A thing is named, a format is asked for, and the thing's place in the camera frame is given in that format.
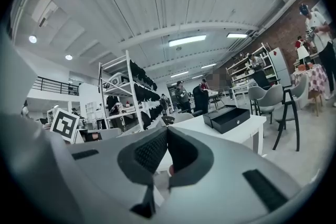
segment railing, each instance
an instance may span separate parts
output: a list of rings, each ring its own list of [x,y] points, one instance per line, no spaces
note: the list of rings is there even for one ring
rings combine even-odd
[[[61,94],[79,95],[78,86],[42,77],[37,77],[32,89]]]

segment white shoe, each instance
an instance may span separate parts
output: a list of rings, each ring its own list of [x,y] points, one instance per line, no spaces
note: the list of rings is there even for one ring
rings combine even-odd
[[[330,95],[329,96],[327,96],[326,94],[324,95],[324,99],[326,99],[326,100],[330,100],[331,98],[333,98],[334,97],[334,92],[332,92],[332,93],[330,93]]]

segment white corrugated ceiling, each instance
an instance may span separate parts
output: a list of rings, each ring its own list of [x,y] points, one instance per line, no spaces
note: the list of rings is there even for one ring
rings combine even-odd
[[[98,63],[110,61],[129,50],[132,59],[152,78],[170,82],[174,73],[200,73],[201,65],[231,56],[235,40],[229,32],[257,30],[283,0],[52,0],[58,9],[47,25],[39,27],[31,15],[39,0],[28,0],[15,44],[29,47],[40,56],[96,71]],[[169,40],[206,34],[204,41],[169,47]],[[36,35],[37,44],[30,44]]]

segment floral tablecloth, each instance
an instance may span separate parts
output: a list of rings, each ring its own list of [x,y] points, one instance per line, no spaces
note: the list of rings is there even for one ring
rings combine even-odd
[[[321,65],[314,65],[311,69],[305,71],[295,71],[292,74],[292,81],[295,86],[299,84],[303,74],[307,74],[309,77],[309,91],[314,90],[324,93],[327,75]]]

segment white refrigerator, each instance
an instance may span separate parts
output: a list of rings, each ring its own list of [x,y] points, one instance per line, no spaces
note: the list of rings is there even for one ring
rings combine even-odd
[[[279,83],[284,87],[291,86],[291,78],[282,50],[280,48],[276,48],[269,52],[269,56],[277,73],[278,79],[280,79]]]

